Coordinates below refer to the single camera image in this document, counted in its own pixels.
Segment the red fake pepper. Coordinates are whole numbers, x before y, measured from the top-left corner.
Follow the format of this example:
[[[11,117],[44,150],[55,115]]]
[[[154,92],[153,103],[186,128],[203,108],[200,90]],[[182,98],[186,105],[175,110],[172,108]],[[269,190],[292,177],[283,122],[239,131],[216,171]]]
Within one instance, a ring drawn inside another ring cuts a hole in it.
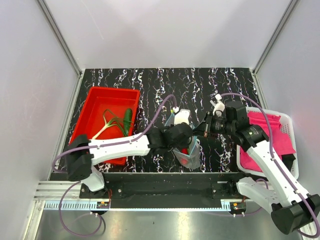
[[[180,162],[182,165],[186,165],[188,164],[188,159],[186,158],[186,156],[188,155],[188,149],[187,148],[183,148],[181,150],[181,153],[183,154],[183,157],[181,158]]]

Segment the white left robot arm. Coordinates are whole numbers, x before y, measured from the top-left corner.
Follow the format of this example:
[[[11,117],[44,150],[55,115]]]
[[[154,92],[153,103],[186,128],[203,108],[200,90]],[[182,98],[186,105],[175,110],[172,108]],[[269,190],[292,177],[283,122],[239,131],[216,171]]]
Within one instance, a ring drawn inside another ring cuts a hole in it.
[[[118,158],[160,155],[175,148],[184,149],[190,145],[192,136],[192,127],[185,122],[114,139],[89,140],[85,134],[80,135],[65,151],[67,180],[80,182],[95,197],[103,198],[108,193],[108,186],[96,165]]]

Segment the green fake vegetable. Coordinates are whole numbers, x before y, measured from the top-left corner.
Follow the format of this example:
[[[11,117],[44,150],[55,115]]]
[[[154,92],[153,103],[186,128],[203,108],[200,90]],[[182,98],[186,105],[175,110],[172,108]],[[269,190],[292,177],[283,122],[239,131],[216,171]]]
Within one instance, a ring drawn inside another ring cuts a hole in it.
[[[129,135],[129,131],[131,128],[131,124],[132,124],[132,116],[133,116],[133,111],[131,108],[127,108],[125,110],[124,113],[124,117],[123,117],[123,131],[124,131],[124,135],[128,136]]]

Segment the fake green onion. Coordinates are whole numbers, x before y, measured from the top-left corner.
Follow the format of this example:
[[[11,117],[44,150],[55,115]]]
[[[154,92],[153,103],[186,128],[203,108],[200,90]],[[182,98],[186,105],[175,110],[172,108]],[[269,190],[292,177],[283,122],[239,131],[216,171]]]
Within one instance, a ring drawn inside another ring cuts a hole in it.
[[[110,120],[107,120],[106,116],[107,113],[110,113],[112,118]],[[112,127],[117,127],[123,136],[124,134],[124,127],[123,127],[123,118],[118,117],[115,115],[110,109],[105,109],[102,118],[104,121],[104,126],[91,138],[92,140],[97,139],[105,130],[110,129]]]

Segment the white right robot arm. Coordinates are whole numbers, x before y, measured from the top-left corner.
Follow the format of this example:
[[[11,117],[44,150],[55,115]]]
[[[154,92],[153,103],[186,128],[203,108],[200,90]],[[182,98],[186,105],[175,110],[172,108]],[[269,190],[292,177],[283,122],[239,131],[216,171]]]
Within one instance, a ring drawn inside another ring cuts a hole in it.
[[[232,198],[247,197],[266,210],[275,226],[285,235],[315,224],[316,233],[301,235],[316,239],[320,236],[320,196],[311,195],[291,174],[273,148],[272,133],[250,124],[246,106],[240,101],[213,103],[213,111],[194,129],[198,137],[228,135],[259,166],[272,190],[259,185],[246,173],[238,173],[227,183]]]

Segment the clear zip top bag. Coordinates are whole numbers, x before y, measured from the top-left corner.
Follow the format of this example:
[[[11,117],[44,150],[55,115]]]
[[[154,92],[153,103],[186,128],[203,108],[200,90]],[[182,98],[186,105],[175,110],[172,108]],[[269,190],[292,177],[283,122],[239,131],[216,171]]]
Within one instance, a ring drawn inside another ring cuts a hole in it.
[[[174,125],[174,113],[173,111],[171,111],[171,115],[167,119],[165,126],[171,127],[173,125]],[[191,127],[192,130],[195,128],[195,126],[190,122],[189,122],[189,126]],[[188,164],[186,165],[181,164],[181,158],[184,156],[184,154],[182,153],[182,149],[188,149],[188,154],[186,156],[186,158],[188,159]],[[196,136],[193,136],[189,140],[189,146],[187,148],[181,148],[181,147],[174,148],[172,152],[175,155],[175,157],[178,159],[179,163],[185,168],[194,170],[199,168],[201,165],[200,164],[200,140]]]

